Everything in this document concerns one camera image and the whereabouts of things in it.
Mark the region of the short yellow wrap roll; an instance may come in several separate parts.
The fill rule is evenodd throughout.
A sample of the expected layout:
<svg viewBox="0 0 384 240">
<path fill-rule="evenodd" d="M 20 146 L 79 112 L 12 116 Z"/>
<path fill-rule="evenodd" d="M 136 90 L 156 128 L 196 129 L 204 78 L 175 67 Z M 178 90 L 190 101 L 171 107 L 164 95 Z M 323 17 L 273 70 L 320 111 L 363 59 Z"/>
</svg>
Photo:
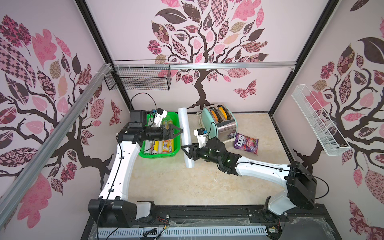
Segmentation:
<svg viewBox="0 0 384 240">
<path fill-rule="evenodd" d="M 159 153 L 159 147 L 160 147 L 160 142 L 155 141 L 152 148 L 152 155 L 157 155 Z"/>
</svg>

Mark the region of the clear white-label wrap roll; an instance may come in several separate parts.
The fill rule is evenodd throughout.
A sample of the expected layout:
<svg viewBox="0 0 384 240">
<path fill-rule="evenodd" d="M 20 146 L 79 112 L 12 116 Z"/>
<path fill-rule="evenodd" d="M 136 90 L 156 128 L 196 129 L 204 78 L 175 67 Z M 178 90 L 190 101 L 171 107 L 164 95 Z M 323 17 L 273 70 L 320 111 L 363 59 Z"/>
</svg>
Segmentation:
<svg viewBox="0 0 384 240">
<path fill-rule="evenodd" d="M 151 141 L 145 141 L 144 154 L 150 155 L 149 150 L 151 148 Z"/>
</svg>

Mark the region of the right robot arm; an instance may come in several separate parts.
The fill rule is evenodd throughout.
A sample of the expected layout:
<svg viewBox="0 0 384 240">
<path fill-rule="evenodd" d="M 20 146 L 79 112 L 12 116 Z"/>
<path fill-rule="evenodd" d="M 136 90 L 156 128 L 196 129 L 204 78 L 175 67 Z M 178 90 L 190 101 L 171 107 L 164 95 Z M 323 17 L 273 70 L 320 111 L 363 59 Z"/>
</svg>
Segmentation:
<svg viewBox="0 0 384 240">
<path fill-rule="evenodd" d="M 227 151 L 218 138 L 208 140 L 205 145 L 183 145 L 181 150 L 188 159 L 214 163 L 227 175 L 254 177 L 281 186 L 283 190 L 280 193 L 267 197 L 263 207 L 265 215 L 281 216 L 293 208 L 315 208 L 320 178 L 312 175 L 300 162 L 293 161 L 287 165 L 251 160 Z"/>
</svg>

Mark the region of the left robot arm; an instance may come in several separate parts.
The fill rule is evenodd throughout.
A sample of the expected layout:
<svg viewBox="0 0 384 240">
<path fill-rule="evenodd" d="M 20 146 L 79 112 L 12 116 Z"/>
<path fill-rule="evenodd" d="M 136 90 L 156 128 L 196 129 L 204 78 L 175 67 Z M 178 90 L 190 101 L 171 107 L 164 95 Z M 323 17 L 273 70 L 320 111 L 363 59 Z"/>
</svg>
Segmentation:
<svg viewBox="0 0 384 240">
<path fill-rule="evenodd" d="M 167 111 L 156 109 L 153 120 L 147 111 L 133 110 L 130 121 L 117 134 L 117 154 L 110 176 L 98 199 L 90 200 L 88 211 L 99 228 L 130 228 L 152 214 L 154 203 L 128 201 L 129 182 L 135 161 L 145 141 L 172 140 L 183 133 L 173 124 L 163 124 Z"/>
</svg>

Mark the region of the green plastic basket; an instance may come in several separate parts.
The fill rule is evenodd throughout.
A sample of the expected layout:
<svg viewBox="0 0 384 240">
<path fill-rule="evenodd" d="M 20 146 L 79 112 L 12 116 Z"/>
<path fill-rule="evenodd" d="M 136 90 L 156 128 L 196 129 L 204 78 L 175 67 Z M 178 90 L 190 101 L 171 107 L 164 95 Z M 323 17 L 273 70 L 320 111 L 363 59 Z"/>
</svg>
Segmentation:
<svg viewBox="0 0 384 240">
<path fill-rule="evenodd" d="M 180 127 L 179 117 L 177 113 L 168 112 L 167 117 L 163 121 L 169 121 L 169 120 L 172 120 L 175 126 Z M 174 157 L 181 148 L 181 136 L 174 138 L 174 145 L 175 145 L 175 151 L 173 153 L 162 154 L 162 150 L 160 150 L 160 147 L 162 147 L 162 145 L 160 144 L 159 153 L 157 155 L 147 155 L 143 153 L 144 147 L 145 147 L 145 141 L 144 141 L 143 146 L 141 147 L 141 150 L 139 152 L 139 156 L 145 159 L 171 158 L 171 157 Z"/>
</svg>

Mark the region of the mint green toaster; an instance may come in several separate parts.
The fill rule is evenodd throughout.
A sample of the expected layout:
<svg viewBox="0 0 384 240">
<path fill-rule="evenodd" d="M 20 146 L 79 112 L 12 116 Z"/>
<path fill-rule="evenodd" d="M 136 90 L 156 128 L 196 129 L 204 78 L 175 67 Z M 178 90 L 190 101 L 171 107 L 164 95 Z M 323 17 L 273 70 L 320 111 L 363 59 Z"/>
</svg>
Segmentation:
<svg viewBox="0 0 384 240">
<path fill-rule="evenodd" d="M 217 137 L 223 143 L 235 139 L 238 122 L 226 105 L 215 104 L 205 107 L 201 119 L 210 139 Z"/>
</svg>

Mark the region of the purple Fox's candy bag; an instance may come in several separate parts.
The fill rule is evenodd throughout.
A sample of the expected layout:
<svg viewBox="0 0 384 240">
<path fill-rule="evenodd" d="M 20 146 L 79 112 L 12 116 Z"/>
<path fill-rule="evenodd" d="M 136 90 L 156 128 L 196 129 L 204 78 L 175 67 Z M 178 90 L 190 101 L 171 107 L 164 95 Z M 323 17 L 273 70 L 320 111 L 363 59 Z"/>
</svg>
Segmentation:
<svg viewBox="0 0 384 240">
<path fill-rule="evenodd" d="M 258 154 L 259 140 L 239 133 L 235 135 L 234 148 L 245 152 Z"/>
</svg>

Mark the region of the aluminium rail back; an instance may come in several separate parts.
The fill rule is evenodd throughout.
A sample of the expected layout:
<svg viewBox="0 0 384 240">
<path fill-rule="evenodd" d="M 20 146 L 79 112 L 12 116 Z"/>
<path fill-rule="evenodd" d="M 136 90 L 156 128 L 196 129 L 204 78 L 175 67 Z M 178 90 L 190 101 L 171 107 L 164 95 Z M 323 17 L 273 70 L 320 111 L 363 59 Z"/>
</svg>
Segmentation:
<svg viewBox="0 0 384 240">
<path fill-rule="evenodd" d="M 260 63 L 192 63 L 192 64 L 144 64 L 134 62 L 123 64 L 114 63 L 117 69 L 122 68 L 168 68 L 170 70 L 192 69 L 256 69 L 256 68 L 290 68 L 294 69 L 296 62 L 260 62 Z"/>
</svg>

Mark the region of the aluminium rail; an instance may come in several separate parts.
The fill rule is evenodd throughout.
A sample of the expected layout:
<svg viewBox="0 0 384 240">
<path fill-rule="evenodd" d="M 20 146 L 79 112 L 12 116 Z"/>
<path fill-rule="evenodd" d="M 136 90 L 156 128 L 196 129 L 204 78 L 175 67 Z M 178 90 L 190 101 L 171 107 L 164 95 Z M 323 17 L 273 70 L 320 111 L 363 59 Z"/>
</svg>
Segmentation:
<svg viewBox="0 0 384 240">
<path fill-rule="evenodd" d="M 260 62 L 260 63 L 192 63 L 192 64 L 144 64 L 134 62 L 123 64 L 114 63 L 117 69 L 122 68 L 168 68 L 170 70 L 192 69 L 256 69 L 256 68 L 290 68 L 294 69 L 296 62 Z"/>
<path fill-rule="evenodd" d="M 96 72 L 84 92 L 78 97 L 68 113 L 61 119 L 53 133 L 49 135 L 48 139 L 41 145 L 32 160 L 26 165 L 20 175 L 11 184 L 10 188 L 5 192 L 5 195 L 1 198 L 1 228 L 4 227 L 14 209 L 18 206 L 23 196 L 41 173 L 44 165 L 51 158 L 66 133 L 70 130 L 72 124 L 76 121 L 81 114 L 81 111 L 96 92 L 97 88 L 102 83 L 104 76 L 111 70 L 112 64 L 105 63 Z"/>
</svg>

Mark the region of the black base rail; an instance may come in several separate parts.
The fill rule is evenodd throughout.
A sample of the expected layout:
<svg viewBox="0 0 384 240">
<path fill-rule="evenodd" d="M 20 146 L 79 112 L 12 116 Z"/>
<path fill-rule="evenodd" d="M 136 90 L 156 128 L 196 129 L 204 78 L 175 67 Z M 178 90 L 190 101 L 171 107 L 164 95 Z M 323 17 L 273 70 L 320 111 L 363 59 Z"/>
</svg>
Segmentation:
<svg viewBox="0 0 384 240">
<path fill-rule="evenodd" d="M 216 206 L 161 206 L 144 202 L 149 214 L 139 217 L 139 206 L 125 201 L 90 200 L 88 211 L 99 228 L 152 227 L 157 225 L 193 224 L 200 221 L 241 221 L 261 226 L 282 227 L 296 218 L 325 220 L 332 223 L 324 205 L 312 210 L 293 208 L 278 216 L 267 211 L 264 205 L 216 205 Z"/>
</svg>

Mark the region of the aluminium rail left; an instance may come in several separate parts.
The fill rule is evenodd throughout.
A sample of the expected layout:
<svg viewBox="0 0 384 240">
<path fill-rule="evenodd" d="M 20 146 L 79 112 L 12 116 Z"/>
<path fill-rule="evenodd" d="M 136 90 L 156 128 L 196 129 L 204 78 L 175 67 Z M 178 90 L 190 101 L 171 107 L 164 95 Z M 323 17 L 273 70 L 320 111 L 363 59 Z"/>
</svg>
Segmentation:
<svg viewBox="0 0 384 240">
<path fill-rule="evenodd" d="M 23 196 L 41 173 L 44 165 L 51 158 L 66 133 L 70 130 L 72 124 L 76 121 L 81 114 L 81 111 L 96 92 L 97 88 L 102 83 L 104 76 L 111 70 L 112 64 L 105 63 L 96 72 L 84 92 L 78 97 L 68 113 L 61 119 L 53 133 L 49 135 L 48 139 L 41 145 L 32 160 L 26 165 L 20 175 L 11 184 L 10 188 L 5 192 L 5 195 L 1 198 L 1 228 L 4 227 L 14 209 L 18 206 Z"/>
</svg>

